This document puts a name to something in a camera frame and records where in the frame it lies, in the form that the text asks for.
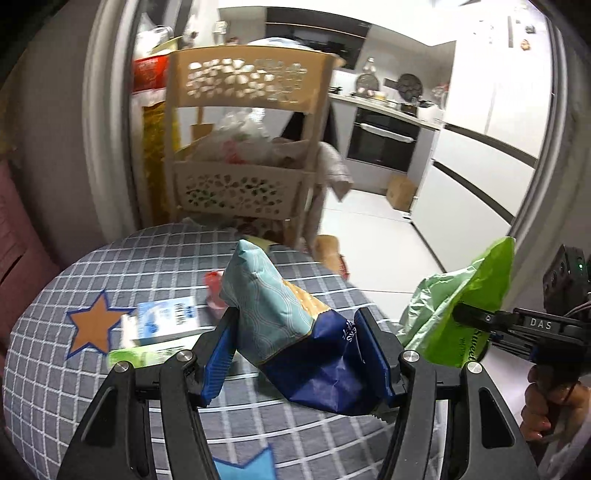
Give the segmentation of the person's right hand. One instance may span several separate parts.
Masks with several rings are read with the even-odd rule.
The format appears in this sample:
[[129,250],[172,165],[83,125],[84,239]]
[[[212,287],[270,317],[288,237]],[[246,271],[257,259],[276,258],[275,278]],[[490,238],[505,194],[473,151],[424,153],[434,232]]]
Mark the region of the person's right hand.
[[586,420],[590,409],[590,388],[576,382],[550,389],[551,380],[552,372],[546,367],[534,366],[529,371],[520,431],[527,441],[540,441],[544,433],[556,427],[556,421],[550,419],[550,408],[558,406],[560,411],[567,413],[559,437],[559,445],[563,447],[574,439]]

